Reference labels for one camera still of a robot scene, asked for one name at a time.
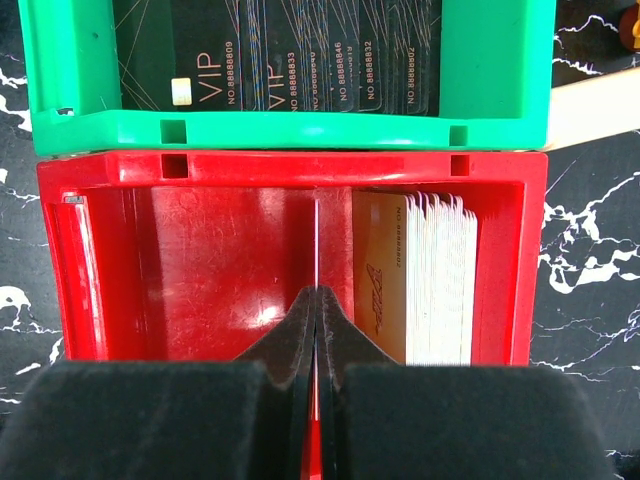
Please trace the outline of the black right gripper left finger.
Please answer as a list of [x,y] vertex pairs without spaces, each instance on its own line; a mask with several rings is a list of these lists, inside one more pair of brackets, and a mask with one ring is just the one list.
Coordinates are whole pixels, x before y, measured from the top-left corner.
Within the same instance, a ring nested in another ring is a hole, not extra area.
[[62,362],[1,433],[5,479],[303,479],[316,292],[230,362]]

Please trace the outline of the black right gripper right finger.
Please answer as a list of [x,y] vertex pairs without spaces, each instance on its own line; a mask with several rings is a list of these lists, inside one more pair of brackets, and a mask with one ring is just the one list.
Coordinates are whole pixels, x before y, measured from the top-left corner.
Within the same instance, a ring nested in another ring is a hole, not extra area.
[[533,367],[395,363],[315,293],[327,479],[610,479],[575,382]]

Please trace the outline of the gold VIP credit card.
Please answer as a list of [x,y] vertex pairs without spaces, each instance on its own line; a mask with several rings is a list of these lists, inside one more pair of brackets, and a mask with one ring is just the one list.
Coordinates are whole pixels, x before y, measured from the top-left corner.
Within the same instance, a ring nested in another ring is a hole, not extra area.
[[319,286],[320,278],[320,203],[314,200],[314,288]]

